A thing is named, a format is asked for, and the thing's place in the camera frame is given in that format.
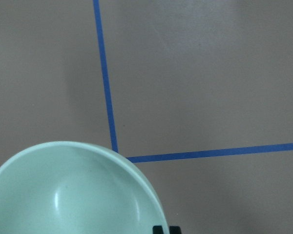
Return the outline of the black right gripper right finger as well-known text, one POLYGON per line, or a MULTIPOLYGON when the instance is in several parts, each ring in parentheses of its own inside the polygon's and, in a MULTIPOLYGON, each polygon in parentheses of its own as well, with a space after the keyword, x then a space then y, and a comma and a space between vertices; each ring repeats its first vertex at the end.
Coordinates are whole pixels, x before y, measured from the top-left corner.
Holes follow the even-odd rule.
POLYGON ((181 228, 179 226, 169 226, 170 234, 182 234, 181 228))

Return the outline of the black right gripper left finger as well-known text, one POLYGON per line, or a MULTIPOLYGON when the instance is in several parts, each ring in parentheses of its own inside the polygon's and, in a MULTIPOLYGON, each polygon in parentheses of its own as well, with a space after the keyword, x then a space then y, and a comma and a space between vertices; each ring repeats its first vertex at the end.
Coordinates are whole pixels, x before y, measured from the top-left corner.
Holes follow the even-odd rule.
POLYGON ((164 230, 162 226, 153 226, 152 227, 153 234, 164 234, 164 230))

